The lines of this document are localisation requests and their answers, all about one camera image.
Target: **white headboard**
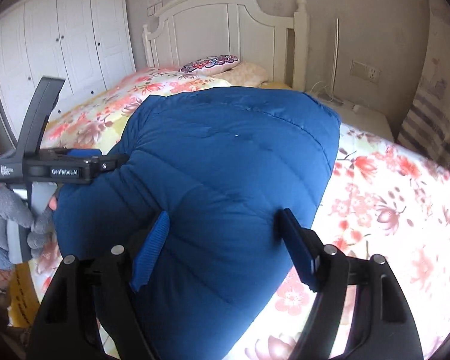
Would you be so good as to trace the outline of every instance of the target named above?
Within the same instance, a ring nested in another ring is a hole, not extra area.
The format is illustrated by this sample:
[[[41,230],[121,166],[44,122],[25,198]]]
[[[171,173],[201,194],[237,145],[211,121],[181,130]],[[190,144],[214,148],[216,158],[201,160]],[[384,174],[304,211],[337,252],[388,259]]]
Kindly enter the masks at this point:
[[[295,33],[293,89],[305,91],[309,18],[297,0],[294,17],[270,16],[257,0],[174,0],[159,9],[158,28],[143,26],[150,67],[170,68],[207,56],[232,54],[265,68],[270,81],[284,82],[288,30]]]

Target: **decorative pillow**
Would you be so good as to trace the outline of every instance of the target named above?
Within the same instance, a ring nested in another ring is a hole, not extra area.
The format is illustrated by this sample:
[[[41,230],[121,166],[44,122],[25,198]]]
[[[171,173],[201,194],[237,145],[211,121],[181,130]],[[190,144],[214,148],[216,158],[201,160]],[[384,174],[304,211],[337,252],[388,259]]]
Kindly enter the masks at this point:
[[[239,58],[234,55],[209,56],[190,62],[180,68],[182,73],[203,74],[213,76],[214,74],[229,71],[240,63]]]
[[[232,86],[250,86],[258,88],[261,83],[268,81],[267,71],[250,62],[242,62],[231,71],[215,74],[215,78],[228,81]]]

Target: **hand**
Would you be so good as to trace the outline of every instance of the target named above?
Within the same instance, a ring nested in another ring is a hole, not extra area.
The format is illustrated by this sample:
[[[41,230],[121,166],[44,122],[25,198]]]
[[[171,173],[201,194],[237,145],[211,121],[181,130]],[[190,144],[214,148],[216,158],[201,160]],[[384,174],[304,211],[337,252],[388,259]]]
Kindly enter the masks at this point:
[[[49,207],[36,219],[19,196],[4,186],[0,186],[0,269],[11,269],[8,260],[7,221],[12,220],[20,226],[30,228],[27,243],[32,257],[38,257],[44,245],[51,240],[52,209],[56,209],[56,199],[49,202]]]

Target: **white wardrobe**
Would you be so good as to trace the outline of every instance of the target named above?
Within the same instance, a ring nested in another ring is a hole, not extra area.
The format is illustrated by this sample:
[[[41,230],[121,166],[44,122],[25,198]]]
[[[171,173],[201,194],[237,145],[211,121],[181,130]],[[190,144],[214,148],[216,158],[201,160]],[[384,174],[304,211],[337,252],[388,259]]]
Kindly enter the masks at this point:
[[[66,79],[53,120],[134,71],[125,0],[23,0],[0,15],[0,102],[15,138],[42,76]]]

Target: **floral bedding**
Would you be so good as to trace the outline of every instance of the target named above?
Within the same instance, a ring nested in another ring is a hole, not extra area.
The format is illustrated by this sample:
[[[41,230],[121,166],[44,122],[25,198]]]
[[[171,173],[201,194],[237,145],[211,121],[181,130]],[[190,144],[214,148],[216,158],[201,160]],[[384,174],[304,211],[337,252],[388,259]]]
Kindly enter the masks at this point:
[[[122,136],[128,118],[150,95],[169,96],[230,86],[223,79],[146,68],[50,123],[42,147],[100,149],[106,154]]]
[[[65,115],[45,134],[46,146],[107,152],[127,117],[149,93],[228,86],[210,78],[149,70],[124,80]],[[342,125],[340,149],[312,229],[349,256],[384,255],[408,299],[427,359],[450,332],[450,172],[373,134]],[[56,241],[30,262],[39,299],[61,261]],[[284,360],[296,344],[315,295],[292,269],[226,360]],[[332,355],[343,352],[353,313],[348,288]],[[117,356],[100,329],[106,352]]]

